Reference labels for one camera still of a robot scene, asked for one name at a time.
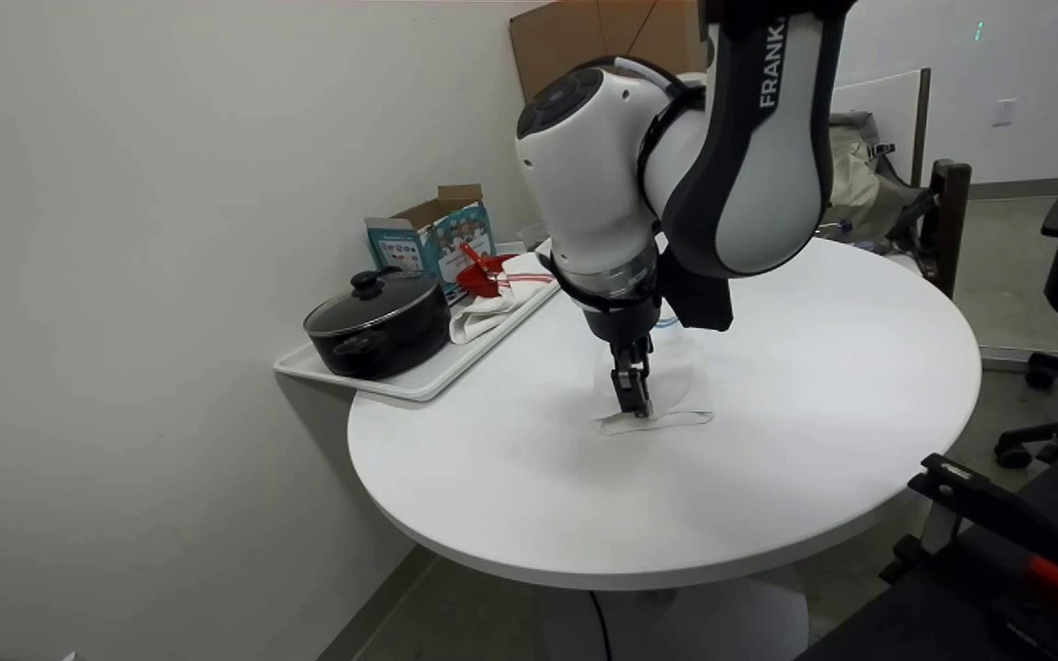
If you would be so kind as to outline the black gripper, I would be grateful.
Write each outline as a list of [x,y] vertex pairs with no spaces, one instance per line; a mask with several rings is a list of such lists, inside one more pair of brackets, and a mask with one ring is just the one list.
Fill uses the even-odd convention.
[[609,345],[612,356],[612,397],[621,411],[630,411],[635,419],[650,419],[650,332],[656,324],[656,307],[650,301],[644,306],[621,306],[621,307],[592,307],[588,326],[595,337]]

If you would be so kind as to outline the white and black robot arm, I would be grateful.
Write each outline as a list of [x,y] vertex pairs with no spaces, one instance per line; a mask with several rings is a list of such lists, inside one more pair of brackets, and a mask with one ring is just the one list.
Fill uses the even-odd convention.
[[625,416],[650,411],[662,316],[724,332],[729,288],[815,239],[850,4],[700,0],[699,80],[602,56],[521,108],[512,157],[546,227],[539,265],[606,343]]

